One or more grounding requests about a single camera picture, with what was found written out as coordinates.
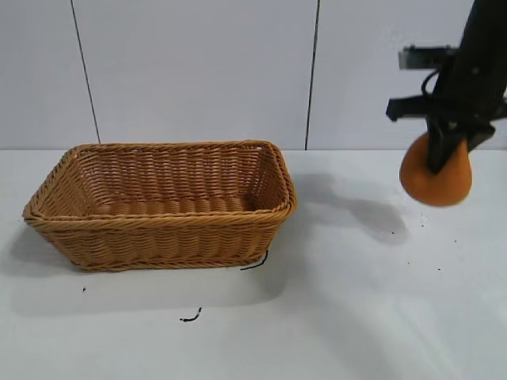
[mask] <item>wicker basket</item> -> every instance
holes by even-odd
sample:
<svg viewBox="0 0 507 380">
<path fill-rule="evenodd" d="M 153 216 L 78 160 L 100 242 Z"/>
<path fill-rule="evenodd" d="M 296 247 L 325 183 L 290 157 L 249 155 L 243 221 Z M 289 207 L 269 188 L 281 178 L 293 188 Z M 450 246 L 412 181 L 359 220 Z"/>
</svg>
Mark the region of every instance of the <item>wicker basket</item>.
<svg viewBox="0 0 507 380">
<path fill-rule="evenodd" d="M 295 207 L 269 142 L 104 144 L 66 152 L 23 217 L 87 270 L 210 268 L 260 260 Z"/>
</svg>

